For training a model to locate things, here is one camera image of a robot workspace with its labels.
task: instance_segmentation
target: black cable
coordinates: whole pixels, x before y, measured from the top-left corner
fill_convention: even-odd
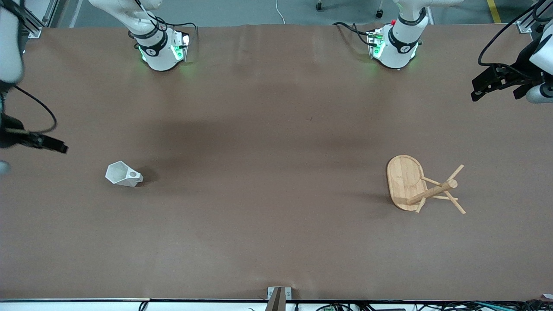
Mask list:
[[[347,305],[339,304],[339,303],[332,303],[332,304],[323,305],[322,307],[320,307],[319,309],[317,309],[315,311],[321,311],[321,310],[324,310],[325,308],[329,308],[329,307],[334,309],[335,311],[342,311],[344,309],[344,307],[348,311],[353,311],[353,309],[351,307],[348,307]]]
[[[142,5],[142,2],[140,2],[140,0],[134,0],[136,2],[136,4],[141,8],[141,9],[144,9],[144,6]],[[158,23],[161,23],[161,24],[164,24],[166,27],[167,26],[186,26],[186,25],[192,25],[194,27],[194,29],[197,31],[198,27],[196,26],[196,24],[194,23],[181,23],[181,24],[171,24],[171,23],[168,23],[166,22],[163,18],[161,17],[157,17],[153,14],[150,14],[149,12],[146,12],[146,14],[148,14],[148,16],[150,16],[151,18],[153,18],[156,22]],[[150,22],[157,28],[157,30],[159,31],[163,31],[162,29],[159,28],[159,26],[157,25],[157,23],[154,23],[150,20]]]
[[[535,5],[534,5],[534,8],[532,9],[532,17],[534,18],[534,20],[536,22],[549,22],[551,20],[551,17],[550,18],[541,18],[539,17],[539,15],[541,13],[543,13],[547,8],[545,8],[543,11],[541,11],[540,14],[538,14],[538,8],[541,7],[544,3],[545,3],[546,0],[539,0]]]
[[[547,9],[549,9],[551,6],[553,5],[553,1],[552,2],[549,2],[549,4],[543,9],[541,10],[541,12],[538,14],[538,16],[541,16]]]
[[[6,102],[6,94],[0,92],[0,113],[4,113],[4,103]]]
[[[482,62],[482,58],[484,57],[484,53],[486,53],[486,51],[488,50],[488,48],[495,42],[495,40],[497,40],[497,38],[499,38],[499,36],[505,31],[507,30],[507,28],[509,28],[511,25],[514,24],[514,22],[516,22],[519,18],[521,18],[522,16],[524,16],[525,14],[527,14],[528,12],[532,11],[534,9],[535,5],[534,6],[531,6],[530,8],[528,8],[527,10],[525,10],[524,12],[522,12],[520,15],[518,15],[517,17],[515,17],[513,20],[511,20],[509,23],[507,23],[497,34],[495,34],[495,36],[492,38],[492,40],[490,40],[488,42],[488,44],[486,44],[486,46],[484,47],[484,49],[482,49],[482,51],[480,52],[480,55],[478,56],[478,64],[480,66],[499,66],[499,67],[503,67],[503,68],[508,68],[514,72],[516,72],[517,74],[525,77],[526,79],[531,79],[531,77],[527,74],[524,74],[522,73],[520,70],[516,69],[516,68],[513,68],[512,66],[510,65],[507,65],[507,64],[503,64],[503,63],[483,63]]]
[[[357,33],[357,36],[359,37],[359,40],[361,40],[361,42],[369,46],[377,46],[375,43],[368,43],[367,41],[363,40],[363,38],[361,37],[361,34],[359,34],[359,30],[357,30],[357,26],[355,26],[355,23],[353,23],[352,26],[355,29],[355,32]]]
[[[371,304],[367,304],[365,305],[365,308],[368,310],[368,311],[376,311],[376,309],[373,308],[373,306]]]
[[[336,26],[340,26],[340,25],[341,25],[341,26],[344,26],[344,27],[346,27],[349,31],[356,33],[357,36],[359,37],[359,40],[361,40],[361,42],[363,42],[363,43],[365,43],[365,44],[367,44],[367,45],[369,45],[369,46],[377,46],[377,45],[374,44],[374,43],[369,43],[369,42],[363,40],[363,37],[361,37],[361,35],[367,35],[367,32],[360,32],[360,31],[357,29],[357,26],[355,25],[355,23],[353,23],[353,24],[351,25],[351,27],[350,27],[348,24],[342,23],[342,22],[336,22],[336,23],[333,23],[332,25],[336,25]]]
[[[50,110],[50,108],[48,108],[47,105],[45,105],[43,102],[40,101],[40,99],[34,97],[32,94],[30,94],[29,92],[23,90],[21,87],[15,85],[14,86],[16,89],[18,89],[21,93],[29,96],[30,98],[32,98],[34,101],[36,101],[39,105],[41,105],[44,109],[46,109],[46,111],[48,111],[48,113],[50,114],[50,116],[52,117],[52,120],[54,121],[54,124],[45,129],[45,130],[42,130],[42,131],[29,131],[31,133],[37,133],[37,134],[44,134],[44,133],[49,133],[53,130],[55,130],[57,127],[58,127],[58,119],[56,119],[56,116],[54,115],[54,113],[52,112],[52,110]]]
[[[149,301],[142,301],[138,306],[138,311],[145,311],[146,308],[148,307],[148,302]]]
[[[452,310],[453,311],[479,311],[480,308],[473,306],[473,304],[474,302],[452,302],[452,303],[446,303],[441,306],[425,304],[422,306],[422,308],[418,309],[418,311],[421,311],[424,308],[431,308],[439,311],[452,311]]]

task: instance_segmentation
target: green led light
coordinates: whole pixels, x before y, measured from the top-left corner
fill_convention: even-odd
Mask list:
[[[140,54],[142,54],[142,60],[146,61],[146,56],[144,56],[144,52],[142,52],[142,48],[138,47],[138,50],[140,51]]]
[[[419,47],[419,44],[417,43],[415,47],[413,48],[413,53],[411,54],[411,58],[415,57],[416,48]]]
[[[178,46],[171,46],[173,48],[173,54],[175,54],[176,60],[182,60],[184,57],[182,55],[182,49]]]
[[[384,50],[384,42],[382,44],[379,44],[377,47],[374,48],[373,56],[376,58],[379,58],[382,55],[382,51]]]

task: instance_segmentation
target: white cord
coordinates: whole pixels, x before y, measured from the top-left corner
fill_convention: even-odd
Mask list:
[[[278,0],[276,0],[275,8],[277,9],[276,12],[280,15],[280,18],[282,19],[282,23],[286,25],[286,21],[284,20],[284,17],[282,14],[280,14],[280,11],[278,10]]]

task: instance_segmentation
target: yellow floor line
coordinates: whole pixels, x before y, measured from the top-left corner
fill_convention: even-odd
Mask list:
[[[499,17],[499,12],[497,12],[497,7],[495,6],[494,0],[487,0],[489,11],[492,13],[493,22],[496,24],[501,23],[501,18]]]

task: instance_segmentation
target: metal bracket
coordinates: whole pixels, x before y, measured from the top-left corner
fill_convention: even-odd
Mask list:
[[[275,288],[282,288],[284,289],[284,297],[286,300],[292,300],[292,288],[291,287],[267,287],[267,299],[271,299],[271,296],[273,295],[273,292]]]
[[[25,8],[25,23],[23,24],[25,32],[28,33],[29,39],[38,39],[42,33],[42,28],[46,25],[41,22],[36,16]]]
[[[267,296],[270,299],[265,311],[286,311],[286,300],[292,299],[292,288],[268,287]]]
[[[520,34],[532,33],[532,23],[523,23],[522,21],[518,20],[515,22],[515,25],[517,25],[517,29]]]

